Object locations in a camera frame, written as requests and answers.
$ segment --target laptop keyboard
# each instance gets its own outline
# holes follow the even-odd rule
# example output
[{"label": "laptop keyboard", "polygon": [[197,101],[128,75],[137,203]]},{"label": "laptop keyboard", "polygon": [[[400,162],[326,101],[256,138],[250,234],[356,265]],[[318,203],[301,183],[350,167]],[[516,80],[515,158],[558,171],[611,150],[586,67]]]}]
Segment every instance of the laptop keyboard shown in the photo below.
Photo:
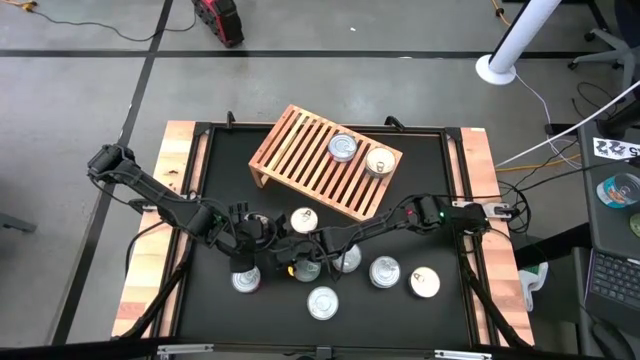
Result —
[{"label": "laptop keyboard", "polygon": [[591,291],[640,309],[640,266],[595,253]]}]

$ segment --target wooden table frame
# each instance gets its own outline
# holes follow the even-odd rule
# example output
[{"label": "wooden table frame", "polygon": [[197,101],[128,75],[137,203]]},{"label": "wooden table frame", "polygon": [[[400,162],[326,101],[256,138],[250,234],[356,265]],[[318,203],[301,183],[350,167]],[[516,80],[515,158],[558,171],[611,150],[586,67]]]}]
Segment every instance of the wooden table frame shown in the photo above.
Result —
[{"label": "wooden table frame", "polygon": [[[208,125],[208,123],[193,121],[167,123],[153,173],[156,180],[179,194],[193,191],[200,193],[200,175],[206,172],[203,159],[211,145]],[[460,199],[463,200],[462,196],[469,195],[468,192],[475,196],[499,194],[489,141],[484,129],[456,128],[448,129],[449,132],[452,136],[448,140],[448,150],[456,195],[461,196]],[[191,158],[193,162],[189,164],[189,155],[192,152],[194,153]],[[500,201],[499,197],[478,199],[478,202]],[[159,216],[156,212],[145,213],[142,216],[140,230],[157,221]],[[505,222],[491,220],[491,226],[508,232]],[[177,246],[171,248],[171,239],[176,236],[178,237]],[[165,271],[167,256],[173,255],[176,259],[170,267],[172,269],[182,256],[185,243],[186,235],[179,232],[174,234],[168,225],[161,225],[138,239],[133,250],[112,335],[126,332],[142,315],[158,293],[163,279],[169,275],[165,273],[168,272]],[[465,239],[465,246],[467,250],[473,249],[472,240]],[[493,301],[518,335],[529,344],[533,344],[533,334],[510,241],[500,234],[489,232],[483,236],[481,248],[485,269],[480,270],[486,271]],[[469,260],[477,273],[477,262],[473,254],[469,255]],[[153,325],[160,336],[168,336],[172,332],[171,320],[175,314],[177,291],[179,288],[175,289],[169,297],[161,321]],[[475,294],[473,299],[479,342],[490,344],[490,331],[485,312]],[[150,329],[145,332],[145,337],[149,335]],[[507,346],[501,335],[500,343]]]}]

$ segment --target white pole base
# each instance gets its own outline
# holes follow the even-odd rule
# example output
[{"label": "white pole base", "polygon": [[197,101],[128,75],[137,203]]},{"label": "white pole base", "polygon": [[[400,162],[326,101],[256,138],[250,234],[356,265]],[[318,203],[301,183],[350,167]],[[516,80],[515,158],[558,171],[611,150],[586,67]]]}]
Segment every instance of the white pole base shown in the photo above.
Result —
[{"label": "white pole base", "polygon": [[511,66],[511,69],[506,73],[500,74],[489,68],[489,58],[491,55],[485,55],[476,62],[476,72],[482,80],[493,85],[507,85],[516,78],[515,66]]}]

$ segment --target white cable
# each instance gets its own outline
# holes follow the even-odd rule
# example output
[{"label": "white cable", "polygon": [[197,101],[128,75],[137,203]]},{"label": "white cable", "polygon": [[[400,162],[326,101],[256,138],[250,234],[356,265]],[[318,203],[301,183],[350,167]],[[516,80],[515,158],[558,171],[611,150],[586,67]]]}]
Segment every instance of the white cable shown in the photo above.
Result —
[{"label": "white cable", "polygon": [[[520,77],[520,75],[515,74],[514,75],[518,78],[518,80],[520,80],[520,82],[522,83],[522,85],[524,85],[527,89],[529,89],[533,95],[535,95],[540,102],[542,102],[542,106],[544,107],[544,113],[547,116],[547,124],[551,125],[551,115],[549,114],[549,107],[547,107],[547,102],[544,101],[544,98],[542,98],[542,96],[540,96],[540,94],[538,94],[535,90],[533,90],[533,88],[531,88],[531,86],[529,86],[526,82],[524,82],[524,80],[522,80],[522,78]],[[571,166],[574,169],[580,169],[581,168],[581,164],[576,163],[575,161],[569,160],[566,157],[564,157],[564,155],[562,155],[560,153],[560,150],[558,150],[558,148],[556,148],[556,146],[553,144],[553,141],[549,142],[549,146],[551,147],[551,151],[553,151],[553,153],[556,156],[559,156],[564,162],[567,163],[567,165]]]},{"label": "white cable", "polygon": [[507,159],[507,160],[505,160],[505,161],[501,162],[500,164],[496,165],[496,167],[504,166],[504,165],[506,165],[506,164],[508,164],[508,163],[512,162],[512,161],[513,161],[513,160],[515,160],[515,159],[521,158],[521,157],[523,157],[524,155],[526,155],[526,154],[528,154],[528,153],[532,152],[533,150],[536,150],[536,149],[538,149],[538,148],[539,148],[539,147],[541,147],[541,146],[544,146],[544,145],[546,145],[546,144],[549,144],[549,143],[551,143],[552,141],[554,141],[554,140],[556,140],[556,139],[558,139],[558,138],[560,138],[560,137],[562,137],[562,136],[565,136],[566,134],[568,134],[568,133],[572,132],[573,130],[575,130],[575,129],[579,128],[580,126],[582,126],[582,125],[586,124],[588,121],[592,120],[592,119],[593,119],[593,118],[595,118],[596,116],[600,115],[603,111],[605,111],[606,109],[608,109],[611,105],[613,105],[613,104],[615,104],[616,102],[618,102],[618,100],[622,99],[625,95],[627,95],[628,93],[630,93],[631,91],[633,91],[633,89],[637,88],[637,87],[638,87],[638,85],[640,85],[640,81],[638,81],[638,82],[636,82],[635,84],[631,85],[627,90],[623,91],[620,95],[616,96],[616,98],[615,98],[615,99],[611,100],[607,105],[603,106],[603,107],[602,107],[602,108],[600,108],[598,111],[596,111],[596,112],[594,112],[593,114],[591,114],[591,116],[589,116],[588,118],[586,118],[586,119],[584,119],[584,120],[580,121],[579,123],[577,123],[577,124],[573,125],[572,127],[568,128],[567,130],[565,130],[565,131],[561,132],[560,134],[558,134],[558,135],[556,135],[556,136],[554,136],[554,137],[552,137],[552,138],[550,138],[550,139],[547,139],[546,141],[543,141],[543,142],[541,142],[540,144],[538,144],[538,145],[536,145],[536,146],[534,146],[534,147],[532,147],[532,148],[530,148],[530,149],[527,149],[527,150],[525,150],[525,151],[521,152],[520,154],[518,154],[518,155],[516,155],[516,156],[513,156],[513,157],[511,157],[511,158],[509,158],[509,159]]}]

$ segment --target white pole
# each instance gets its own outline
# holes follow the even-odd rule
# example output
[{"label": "white pole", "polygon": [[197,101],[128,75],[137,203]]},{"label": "white pole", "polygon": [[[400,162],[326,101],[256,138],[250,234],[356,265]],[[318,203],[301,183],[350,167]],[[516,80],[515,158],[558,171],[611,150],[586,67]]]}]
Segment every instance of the white pole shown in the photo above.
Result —
[{"label": "white pole", "polygon": [[478,59],[476,71],[494,85],[505,85],[515,79],[515,62],[531,43],[542,25],[558,7],[561,0],[530,0],[503,36],[496,51]]}]

